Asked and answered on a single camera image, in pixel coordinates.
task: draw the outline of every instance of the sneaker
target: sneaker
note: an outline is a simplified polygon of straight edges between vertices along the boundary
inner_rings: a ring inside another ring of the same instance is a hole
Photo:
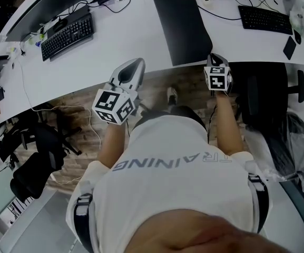
[[[168,87],[167,89],[167,99],[168,99],[168,107],[175,106],[178,103],[178,93],[173,86]]]
[[[140,117],[143,117],[148,111],[149,109],[144,104],[140,103],[136,112]]]

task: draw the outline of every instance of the plastic bag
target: plastic bag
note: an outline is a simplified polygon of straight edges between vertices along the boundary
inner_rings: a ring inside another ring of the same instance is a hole
[[[290,11],[290,23],[292,28],[304,38],[304,2],[302,0],[294,0]]]
[[[288,112],[278,127],[267,132],[260,133],[248,126],[244,136],[267,179],[300,179],[304,192],[304,122],[297,115]]]

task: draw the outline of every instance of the wooden floor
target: wooden floor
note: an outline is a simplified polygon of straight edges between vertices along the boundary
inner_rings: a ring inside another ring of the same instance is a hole
[[[177,69],[167,72],[149,73],[145,78],[142,87],[139,90],[142,103],[149,108],[157,110],[165,110],[167,107],[166,90],[175,84],[179,90],[179,104],[191,107],[205,122],[207,128],[209,118],[215,106],[215,98],[212,98],[210,91],[204,80],[203,66],[187,67],[184,69]],[[51,101],[54,106],[57,105],[84,105],[91,108],[95,95],[103,84],[89,87]],[[236,108],[234,97],[230,96],[233,108]],[[84,110],[82,106],[75,108],[60,108],[66,115],[66,120],[71,128],[81,127],[82,132],[70,137],[69,142],[76,148],[82,151],[80,156],[71,153],[64,159],[64,166],[61,171],[55,172],[54,176],[58,182],[69,182],[72,179],[81,177],[85,172],[88,164],[96,160],[99,151],[99,139],[90,129],[89,119],[90,113]],[[54,116],[48,114],[49,124],[54,125]],[[135,123],[139,120],[138,117],[129,118],[129,130],[131,131]],[[92,127],[99,134],[101,138],[104,137],[107,123],[102,122],[95,114],[92,113]],[[126,144],[128,143],[129,136],[126,132]],[[211,123],[210,144],[216,145],[216,129],[215,129],[215,115]],[[36,145],[31,144],[28,150],[24,150],[20,146],[16,150],[20,162],[25,162],[32,153],[36,151]],[[58,184],[51,178],[48,185],[64,191],[73,191],[78,181],[75,180],[66,184]]]

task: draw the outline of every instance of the computer keyboard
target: computer keyboard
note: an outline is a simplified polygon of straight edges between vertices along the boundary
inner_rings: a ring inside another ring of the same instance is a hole
[[[244,29],[265,30],[292,35],[289,16],[266,9],[238,6]]]
[[[42,43],[43,61],[54,57],[76,43],[89,39],[92,35],[92,15],[88,13]]]

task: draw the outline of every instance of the white t-shirt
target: white t-shirt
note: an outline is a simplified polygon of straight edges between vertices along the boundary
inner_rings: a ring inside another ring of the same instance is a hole
[[[196,121],[166,115],[149,120],[131,133],[130,143],[112,169],[90,163],[81,181],[94,186],[97,239],[101,253],[123,252],[137,228],[151,216],[191,209],[221,216],[236,227],[253,231],[252,194],[246,161],[207,144],[207,132]],[[73,204],[66,221],[75,233]]]

